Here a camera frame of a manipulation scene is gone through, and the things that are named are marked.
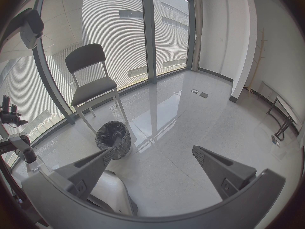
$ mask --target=camera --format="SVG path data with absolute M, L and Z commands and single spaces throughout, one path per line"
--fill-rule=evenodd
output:
M 0 119 L 2 124 L 15 124 L 21 126 L 27 124 L 27 120 L 20 120 L 21 114 L 17 113 L 17 106 L 10 106 L 10 97 L 3 95 L 2 106 L 0 106 Z

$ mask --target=white tabletop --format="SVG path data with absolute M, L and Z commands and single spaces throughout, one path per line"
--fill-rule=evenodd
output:
M 295 122 L 295 124 L 298 124 L 297 117 L 295 116 L 292 109 L 289 107 L 289 105 L 282 99 L 281 97 L 277 96 L 278 101 L 280 104 L 284 107 L 284 109 L 287 111 L 288 115 L 292 118 L 292 120 Z

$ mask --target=coat rack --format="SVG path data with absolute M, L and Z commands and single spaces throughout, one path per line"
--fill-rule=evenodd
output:
M 257 45 L 257 47 L 260 49 L 260 56 L 258 57 L 258 61 L 256 62 L 256 60 L 254 59 L 254 61 L 255 61 L 255 63 L 256 63 L 256 69 L 255 69 L 255 71 L 254 71 L 254 74 L 253 74 L 253 77 L 252 77 L 252 80 L 251 80 L 251 82 L 250 82 L 250 85 L 249 86 L 244 86 L 244 88 L 246 88 L 247 90 L 248 90 L 248 95 L 250 96 L 250 92 L 252 92 L 253 93 L 253 91 L 252 91 L 252 89 L 251 89 L 251 85 L 252 85 L 252 83 L 253 83 L 253 80 L 254 80 L 254 77 L 255 77 L 255 75 L 256 75 L 256 72 L 257 72 L 257 69 L 258 69 L 258 65 L 260 64 L 260 61 L 261 61 L 261 59 L 262 58 L 264 58 L 264 57 L 262 57 L 262 52 L 263 52 L 263 49 L 264 49 L 264 51 L 265 51 L 265 48 L 264 48 L 264 42 L 265 41 L 267 41 L 267 40 L 265 40 L 265 38 L 264 38 L 264 28 L 263 28 L 263 31 L 261 31 L 261 30 L 259 30 L 263 35 L 262 35 L 262 40 L 261 40 L 261 47 L 259 47 L 258 45 Z

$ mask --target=trash can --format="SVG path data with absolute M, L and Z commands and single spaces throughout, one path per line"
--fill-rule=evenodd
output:
M 95 143 L 100 150 L 114 147 L 115 154 L 112 159 L 118 160 L 129 152 L 131 138 L 126 125 L 119 121 L 109 121 L 97 131 Z

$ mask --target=tiled floor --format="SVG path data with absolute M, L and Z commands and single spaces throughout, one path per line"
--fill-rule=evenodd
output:
M 197 89 L 208 98 L 190 92 Z M 270 168 L 286 178 L 282 193 L 257 228 L 264 228 L 295 190 L 302 153 L 292 130 L 278 148 L 271 135 L 279 126 L 266 115 L 269 105 L 243 91 L 234 104 L 232 83 L 203 72 L 184 71 L 121 97 L 132 136 L 130 154 L 112 160 L 107 169 L 124 181 L 139 207 L 139 216 L 193 212 L 221 201 L 216 189 L 192 155 L 199 145 L 253 166 L 257 175 Z M 98 129 L 110 120 L 123 122 L 111 101 L 86 117 Z M 45 140 L 36 153 L 52 168 L 98 151 L 93 133 L 81 119 Z M 27 176 L 25 165 L 17 169 Z

